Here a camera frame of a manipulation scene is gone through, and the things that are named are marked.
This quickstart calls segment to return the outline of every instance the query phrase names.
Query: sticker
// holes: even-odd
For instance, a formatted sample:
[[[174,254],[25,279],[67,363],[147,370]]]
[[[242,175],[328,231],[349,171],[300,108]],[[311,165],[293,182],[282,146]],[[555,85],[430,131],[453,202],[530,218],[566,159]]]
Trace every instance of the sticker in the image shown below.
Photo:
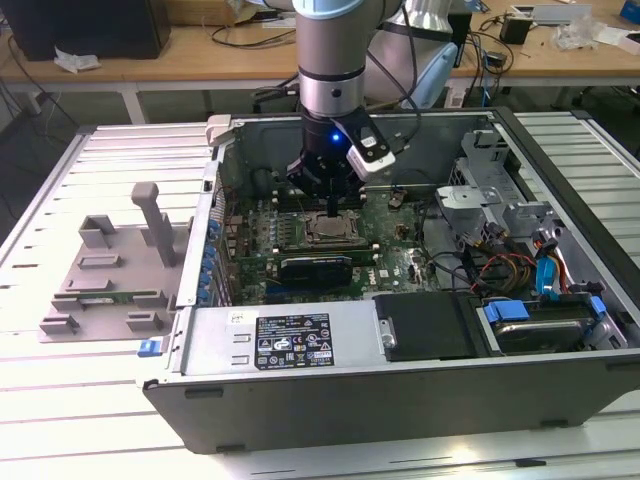
[[[227,325],[253,325],[258,315],[258,310],[234,310],[229,312]]]
[[[328,314],[259,318],[256,316],[254,321],[255,366],[259,370],[334,365],[333,339]]]
[[[81,305],[113,305],[113,298],[81,298],[78,300]]]

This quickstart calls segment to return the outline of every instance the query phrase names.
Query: blue latch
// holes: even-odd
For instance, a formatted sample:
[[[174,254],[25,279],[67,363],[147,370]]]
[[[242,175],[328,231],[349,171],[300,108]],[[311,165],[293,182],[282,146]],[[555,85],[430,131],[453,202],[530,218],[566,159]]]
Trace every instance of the blue latch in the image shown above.
[[[213,230],[215,233],[220,231],[220,224],[213,218],[209,219],[209,230]]]
[[[529,312],[521,300],[497,300],[484,307],[489,323],[529,320]]]
[[[207,273],[200,274],[200,285],[207,286],[211,283],[211,277]]]
[[[591,297],[591,307],[593,308],[598,320],[604,317],[607,313],[607,306],[600,297]]]
[[[140,342],[140,348],[138,348],[138,357],[159,357],[167,351],[168,345],[169,337],[153,337],[143,340]]]
[[[206,257],[215,257],[216,248],[213,245],[207,245],[204,247],[204,254]]]
[[[210,258],[205,258],[202,260],[202,269],[205,271],[213,270],[213,262]]]
[[[555,278],[556,263],[549,257],[540,257],[536,271],[536,291],[540,295],[548,295],[552,300],[557,300],[558,294],[553,291]]]

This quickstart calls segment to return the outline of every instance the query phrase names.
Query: motherboard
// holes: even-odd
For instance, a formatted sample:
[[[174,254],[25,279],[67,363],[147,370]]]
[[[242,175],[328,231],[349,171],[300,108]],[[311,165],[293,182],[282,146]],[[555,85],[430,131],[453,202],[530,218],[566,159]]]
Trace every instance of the motherboard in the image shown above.
[[[337,217],[304,198],[230,201],[223,248],[234,305],[359,300],[438,290],[418,239],[424,202],[369,192]]]

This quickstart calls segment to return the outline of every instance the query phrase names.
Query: warning label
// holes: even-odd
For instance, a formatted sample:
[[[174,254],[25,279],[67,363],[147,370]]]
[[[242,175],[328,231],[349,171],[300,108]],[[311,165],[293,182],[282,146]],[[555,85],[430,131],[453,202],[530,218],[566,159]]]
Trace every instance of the warning label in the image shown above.
[[[332,366],[329,315],[259,317],[255,359],[259,370]]]

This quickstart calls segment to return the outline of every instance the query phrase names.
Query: metal slotted table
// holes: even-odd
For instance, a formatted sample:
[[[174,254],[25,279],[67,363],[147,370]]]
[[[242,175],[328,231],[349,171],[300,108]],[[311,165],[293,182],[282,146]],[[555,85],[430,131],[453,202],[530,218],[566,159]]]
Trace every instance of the metal slotted table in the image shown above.
[[[637,263],[640,174],[632,157],[591,120],[519,118]],[[189,220],[212,153],[204,127],[79,134],[0,249],[0,478],[175,478],[185,470],[216,479],[640,474],[640,393],[578,428],[207,457],[187,451],[138,389],[135,380],[154,361],[136,356],[138,341],[38,343],[38,323],[77,253],[86,215],[142,224],[129,195],[144,180],[158,183],[159,206],[172,222]]]

